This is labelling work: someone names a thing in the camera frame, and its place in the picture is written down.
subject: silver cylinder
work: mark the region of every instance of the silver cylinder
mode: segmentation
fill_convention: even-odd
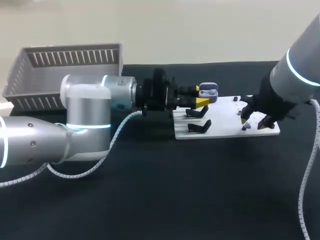
[[[105,86],[111,91],[111,110],[132,112],[136,104],[137,81],[131,76],[112,75],[67,75],[60,88],[61,102],[67,108],[68,89],[76,84]]]
[[[67,124],[73,130],[66,161],[104,158],[110,147],[111,93],[93,84],[75,84],[67,92]]]
[[[68,132],[64,127],[26,116],[0,117],[0,122],[1,167],[63,158]]]
[[[320,15],[273,68],[270,83],[284,100],[303,103],[320,89]]]
[[[104,86],[72,85],[67,92],[66,104],[68,127],[79,125],[78,128],[84,129],[110,125],[111,93]]]

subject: white wall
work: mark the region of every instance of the white wall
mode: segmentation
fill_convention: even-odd
[[[125,64],[278,60],[320,0],[0,0],[0,81],[25,46],[123,43]]]

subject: robotic arm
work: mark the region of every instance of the robotic arm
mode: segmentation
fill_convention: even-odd
[[[110,148],[112,111],[142,109],[172,111],[177,106],[196,109],[209,104],[198,98],[197,86],[178,87],[162,69],[137,84],[134,77],[67,75],[60,98],[67,123],[52,124],[33,117],[0,117],[0,168],[7,165],[95,161]]]
[[[320,14],[262,79],[259,93],[241,97],[241,101],[247,103],[242,110],[242,123],[253,112],[266,114],[258,129],[272,128],[274,122],[285,117],[294,118],[290,111],[297,104],[308,103],[320,89],[319,63]]]
[[[0,117],[0,167],[104,158],[110,145],[109,89],[93,84],[73,85],[66,94],[66,105],[66,127],[33,117]]]

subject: small black component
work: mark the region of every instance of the small black component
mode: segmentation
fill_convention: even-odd
[[[203,126],[199,126],[193,123],[188,124],[189,132],[197,132],[201,134],[205,134],[211,126],[211,120],[209,119]]]
[[[202,119],[204,117],[204,115],[206,115],[206,113],[208,112],[209,107],[208,105],[205,105],[201,111],[196,111],[196,110],[192,110],[192,109],[187,109],[185,110],[186,116],[187,117],[195,117],[195,118],[199,118]]]

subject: black table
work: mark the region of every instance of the black table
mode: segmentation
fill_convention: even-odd
[[[216,82],[220,96],[256,93],[276,62],[126,65],[138,81],[165,68],[179,84]],[[85,179],[45,171],[0,189],[0,239],[302,240],[298,193],[315,135],[312,106],[280,122],[279,136],[176,140],[164,113],[130,120],[107,160]],[[65,112],[35,117],[66,120]],[[112,130],[123,116],[113,117]],[[64,163],[64,173],[93,165]],[[0,181],[39,165],[0,170]],[[311,239],[320,237],[320,161],[307,184],[304,211]]]

